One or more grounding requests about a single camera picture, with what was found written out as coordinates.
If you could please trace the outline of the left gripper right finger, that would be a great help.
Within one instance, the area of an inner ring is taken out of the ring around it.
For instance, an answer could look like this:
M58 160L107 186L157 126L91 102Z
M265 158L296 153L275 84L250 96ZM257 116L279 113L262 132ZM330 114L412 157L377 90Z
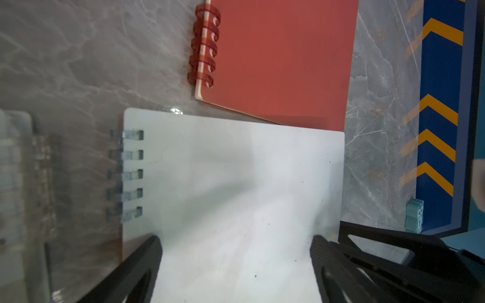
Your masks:
M336 243L314 236L310 257L323 302L396 302L337 249Z

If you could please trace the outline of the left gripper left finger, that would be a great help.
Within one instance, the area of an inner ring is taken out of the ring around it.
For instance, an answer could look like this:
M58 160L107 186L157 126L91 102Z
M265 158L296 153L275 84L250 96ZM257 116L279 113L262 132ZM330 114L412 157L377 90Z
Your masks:
M157 236L150 236L112 273L79 301L150 302L162 259L162 246Z

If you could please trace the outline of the white spiral notebook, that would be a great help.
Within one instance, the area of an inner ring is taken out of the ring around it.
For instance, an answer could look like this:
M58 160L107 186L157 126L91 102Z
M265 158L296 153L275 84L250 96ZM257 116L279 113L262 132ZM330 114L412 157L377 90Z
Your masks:
M336 241L339 131L129 108L121 185L123 256L157 236L153 302L320 302L315 235Z
M52 148L32 117L1 111L1 302L50 302L45 245L57 234Z

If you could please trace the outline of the red spiral notebook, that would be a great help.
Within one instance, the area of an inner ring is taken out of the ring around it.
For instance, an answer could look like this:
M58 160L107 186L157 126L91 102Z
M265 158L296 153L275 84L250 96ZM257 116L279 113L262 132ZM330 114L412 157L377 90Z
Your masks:
M281 125L343 131L357 1L204 1L188 81L195 98Z

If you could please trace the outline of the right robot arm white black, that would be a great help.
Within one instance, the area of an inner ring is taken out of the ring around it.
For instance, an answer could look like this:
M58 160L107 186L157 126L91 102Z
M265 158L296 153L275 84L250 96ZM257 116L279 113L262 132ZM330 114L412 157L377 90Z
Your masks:
M396 263L364 252L352 236L409 251ZM398 302L484 302L484 259L435 236L342 221L337 248Z

